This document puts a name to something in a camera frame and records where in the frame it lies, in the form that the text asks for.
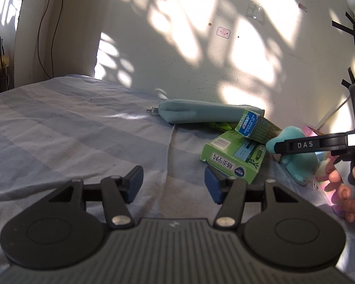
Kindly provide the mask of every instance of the human hand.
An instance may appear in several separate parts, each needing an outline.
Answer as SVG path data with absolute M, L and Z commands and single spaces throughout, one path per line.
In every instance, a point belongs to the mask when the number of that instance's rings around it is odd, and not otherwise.
M 342 179 L 338 171 L 334 167 L 333 161 L 328 163 L 326 167 L 328 179 L 330 182 L 341 182 Z M 355 179 L 355 167 L 352 170 L 352 175 Z M 347 185 L 341 184 L 338 188 L 337 195 L 340 198 L 341 207 L 346 212 L 345 218 L 348 222 L 355 221 L 355 199 L 351 198 L 351 188 Z

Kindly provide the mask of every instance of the pink package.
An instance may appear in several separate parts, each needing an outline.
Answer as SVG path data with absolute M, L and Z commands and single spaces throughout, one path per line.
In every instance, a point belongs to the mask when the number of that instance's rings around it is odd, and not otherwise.
M 322 133 L 320 133 L 317 130 L 314 130 L 309 126 L 305 126 L 302 130 L 306 137 L 314 137 L 316 135 L 322 135 Z M 318 159 L 321 161 L 321 163 L 313 178 L 313 188 L 316 191 L 319 190 L 319 188 L 321 188 L 324 191 L 326 197 L 328 198 L 328 202 L 332 207 L 332 209 L 334 210 L 334 212 L 339 217 L 344 218 L 345 212 L 342 209 L 341 205 L 339 204 L 340 198 L 338 197 L 337 194 L 338 188 L 342 184 L 342 182 L 330 182 L 328 180 L 328 175 L 331 172 L 328 172 L 326 170 L 326 166 L 329 163 L 334 162 L 336 157 L 331 156 L 330 152 L 318 153 L 317 156 Z

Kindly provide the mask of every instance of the sticker on wall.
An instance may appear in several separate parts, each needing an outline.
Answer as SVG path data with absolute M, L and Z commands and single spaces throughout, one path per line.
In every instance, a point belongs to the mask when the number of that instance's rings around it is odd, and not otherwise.
M 253 1 L 251 1 L 247 7 L 246 17 L 257 20 L 262 26 L 264 26 L 264 23 L 266 22 L 263 7 Z
M 226 39 L 229 39 L 230 37 L 230 30 L 224 28 L 224 27 L 218 27 L 217 29 L 217 35 L 224 37 Z
M 298 8 L 302 9 L 304 12 L 308 12 L 308 8 L 304 5 L 302 5 L 301 3 L 298 4 Z

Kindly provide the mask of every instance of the teal plush toy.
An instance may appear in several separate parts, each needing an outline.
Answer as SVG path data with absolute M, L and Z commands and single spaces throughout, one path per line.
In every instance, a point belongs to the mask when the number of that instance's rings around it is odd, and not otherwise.
M 301 129 L 289 126 L 277 137 L 266 143 L 267 151 L 270 154 L 275 154 L 275 143 L 304 137 L 304 132 Z M 318 170 L 320 162 L 314 152 L 308 152 L 305 154 L 284 155 L 280 158 L 280 164 L 287 169 L 298 184 L 305 185 Z

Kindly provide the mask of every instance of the metal screw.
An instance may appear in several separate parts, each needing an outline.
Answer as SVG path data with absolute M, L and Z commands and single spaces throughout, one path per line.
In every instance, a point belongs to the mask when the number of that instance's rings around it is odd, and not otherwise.
M 235 220 L 231 217 L 221 217 L 216 220 L 216 224 L 221 227 L 230 227 L 235 224 Z
M 119 215 L 112 218 L 112 223 L 114 225 L 126 225 L 131 222 L 131 219 L 125 215 Z

